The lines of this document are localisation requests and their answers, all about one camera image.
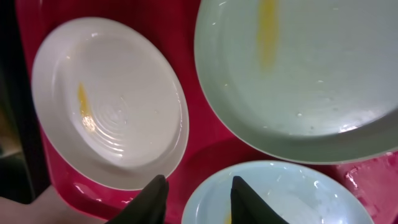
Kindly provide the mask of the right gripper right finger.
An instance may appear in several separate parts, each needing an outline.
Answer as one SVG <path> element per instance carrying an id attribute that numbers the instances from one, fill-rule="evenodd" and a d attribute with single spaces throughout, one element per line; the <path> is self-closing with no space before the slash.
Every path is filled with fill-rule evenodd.
<path id="1" fill-rule="evenodd" d="M 233 177 L 230 200 L 232 224 L 288 224 L 240 176 Z"/>

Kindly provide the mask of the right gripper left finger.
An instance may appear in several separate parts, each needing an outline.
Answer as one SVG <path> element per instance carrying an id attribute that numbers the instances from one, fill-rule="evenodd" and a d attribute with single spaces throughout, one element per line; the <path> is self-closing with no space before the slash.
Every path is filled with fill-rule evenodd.
<path id="1" fill-rule="evenodd" d="M 164 224 L 169 183 L 155 176 L 125 209 L 106 224 Z"/>

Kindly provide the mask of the white plate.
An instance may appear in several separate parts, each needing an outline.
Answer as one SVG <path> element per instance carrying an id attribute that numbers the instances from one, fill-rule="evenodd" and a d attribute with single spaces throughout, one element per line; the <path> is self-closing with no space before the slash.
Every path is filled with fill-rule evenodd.
<path id="1" fill-rule="evenodd" d="M 139 190 L 182 160 L 189 135 L 182 86 L 134 29 L 100 17 L 63 23 L 41 43 L 31 84 L 51 145 L 93 182 Z"/>

